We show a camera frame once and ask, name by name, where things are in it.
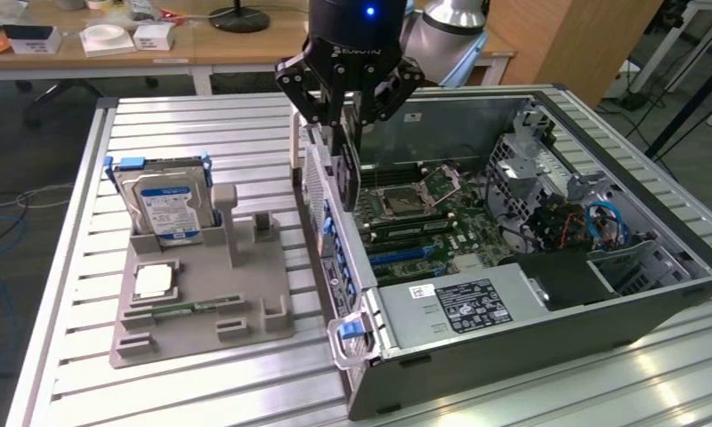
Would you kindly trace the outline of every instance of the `aluminum table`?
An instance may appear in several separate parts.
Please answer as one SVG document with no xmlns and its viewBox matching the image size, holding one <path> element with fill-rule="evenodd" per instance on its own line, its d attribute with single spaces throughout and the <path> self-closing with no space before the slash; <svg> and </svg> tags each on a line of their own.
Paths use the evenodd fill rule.
<svg viewBox="0 0 712 427">
<path fill-rule="evenodd" d="M 587 114 L 578 98 L 547 92 L 712 245 L 712 213 Z M 8 425 L 712 425 L 712 300 L 627 347 L 391 415 L 348 421 L 290 180 L 290 112 L 282 94 L 101 102 Z M 556 135 L 556 144 L 582 172 L 597 168 L 569 134 Z M 103 158 L 180 157 L 204 150 L 214 157 L 215 181 L 238 185 L 238 220 L 271 210 L 284 228 L 296 334 L 113 369 L 108 350 L 131 220 L 104 177 Z"/>
</svg>

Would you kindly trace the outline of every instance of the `robotic arm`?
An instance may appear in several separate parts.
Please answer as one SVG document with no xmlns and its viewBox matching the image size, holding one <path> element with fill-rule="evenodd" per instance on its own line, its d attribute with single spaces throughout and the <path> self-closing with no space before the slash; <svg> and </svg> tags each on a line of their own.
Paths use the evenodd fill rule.
<svg viewBox="0 0 712 427">
<path fill-rule="evenodd" d="M 359 191 L 363 127 L 391 118 L 426 79 L 452 87 L 467 81 L 487 40 L 486 4 L 435 0 L 415 12 L 414 0 L 310 0 L 303 52 L 278 63 L 275 79 L 307 121 L 332 129 L 347 210 Z M 307 70 L 319 81 L 319 97 L 306 89 Z M 347 93 L 354 93 L 351 140 L 340 123 Z"/>
</svg>

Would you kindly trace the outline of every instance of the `blue cable on floor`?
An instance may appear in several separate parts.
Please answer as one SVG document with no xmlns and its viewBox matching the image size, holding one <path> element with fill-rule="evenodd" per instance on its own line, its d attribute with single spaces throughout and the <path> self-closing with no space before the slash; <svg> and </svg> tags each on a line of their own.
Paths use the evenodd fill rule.
<svg viewBox="0 0 712 427">
<path fill-rule="evenodd" d="M 19 222 L 19 232 L 16 233 L 16 237 L 13 238 L 11 243 L 8 243 L 0 249 L 0 255 L 1 255 L 7 251 L 9 251 L 17 245 L 17 243 L 21 241 L 21 239 L 24 238 L 24 235 L 27 233 L 27 223 L 24 222 L 24 220 L 21 218 L 17 218 L 15 216 L 3 216 L 3 215 L 0 215 L 0 220 Z M 12 340 L 8 348 L 5 349 L 3 354 L 0 355 L 0 364 L 1 364 L 5 361 L 5 359 L 16 352 L 16 347 L 19 345 L 19 323 L 17 323 L 17 319 L 16 319 L 16 312 L 13 310 L 13 301 L 11 299 L 11 293 L 8 293 L 8 290 L 5 289 L 5 287 L 3 286 L 1 283 L 0 283 L 0 299 L 3 299 L 3 302 L 4 302 L 4 305 L 5 305 L 5 310 L 8 312 L 8 317 L 11 319 L 11 326 L 13 327 L 13 340 Z"/>
</svg>

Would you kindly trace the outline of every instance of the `barcode sticker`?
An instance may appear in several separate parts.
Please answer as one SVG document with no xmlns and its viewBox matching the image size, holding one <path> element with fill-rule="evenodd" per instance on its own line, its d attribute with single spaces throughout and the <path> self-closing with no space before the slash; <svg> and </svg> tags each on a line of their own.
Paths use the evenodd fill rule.
<svg viewBox="0 0 712 427">
<path fill-rule="evenodd" d="M 426 298 L 427 296 L 436 295 L 436 286 L 432 283 L 419 286 L 410 286 L 408 292 L 412 298 Z"/>
</svg>

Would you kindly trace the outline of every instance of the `floor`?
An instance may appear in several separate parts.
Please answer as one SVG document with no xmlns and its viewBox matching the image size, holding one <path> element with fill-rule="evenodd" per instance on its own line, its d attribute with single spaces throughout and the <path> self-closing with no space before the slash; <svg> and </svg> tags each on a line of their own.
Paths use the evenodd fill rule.
<svg viewBox="0 0 712 427">
<path fill-rule="evenodd" d="M 659 44 L 663 35 L 646 36 L 633 52 L 637 62 L 645 62 Z M 665 71 L 673 60 L 691 47 L 681 41 L 659 68 Z M 647 139 L 653 140 L 675 113 L 697 90 L 697 82 L 702 82 L 712 71 L 712 56 L 707 56 L 698 64 L 678 93 L 665 97 L 665 108 L 654 109 L 641 127 Z M 192 83 L 187 77 L 160 77 L 156 89 L 146 87 L 142 78 L 119 78 L 96 81 L 96 85 L 111 96 L 175 96 L 192 95 Z M 234 93 L 271 92 L 275 84 L 271 76 L 223 76 L 216 85 Z M 35 82 L 32 93 L 20 93 L 11 82 L 0 84 L 0 191 L 27 191 L 49 184 L 73 181 L 77 164 L 81 158 L 87 132 L 92 121 L 95 100 L 83 90 L 67 93 L 43 111 L 43 127 L 28 130 L 21 125 L 21 116 L 16 106 L 27 105 L 33 96 L 49 86 L 49 82 Z M 703 116 L 703 111 L 712 109 L 712 96 L 701 112 L 691 118 L 687 127 Z M 606 110 L 621 111 L 611 101 L 605 101 Z M 623 114 L 638 121 L 646 109 Z M 607 121 L 626 133 L 633 126 L 621 114 L 605 114 Z M 643 148 L 639 134 L 631 136 L 634 143 Z M 679 181 L 694 195 L 712 209 L 712 128 L 702 125 L 691 136 L 665 158 Z M 33 200 L 35 204 L 64 200 L 71 191 L 41 193 Z M 0 208 L 0 215 L 19 215 L 17 206 Z M 17 374 L 20 372 L 24 351 L 33 326 L 43 287 L 56 249 L 60 227 L 65 214 L 65 206 L 47 209 L 32 209 L 27 214 L 27 232 L 20 243 L 0 256 L 0 280 L 12 296 L 16 322 L 19 325 L 17 342 L 11 327 L 8 309 L 0 303 L 0 355 L 12 349 L 0 363 L 0 425 L 4 423 L 11 405 Z M 9 222 L 0 223 L 0 232 Z"/>
</svg>

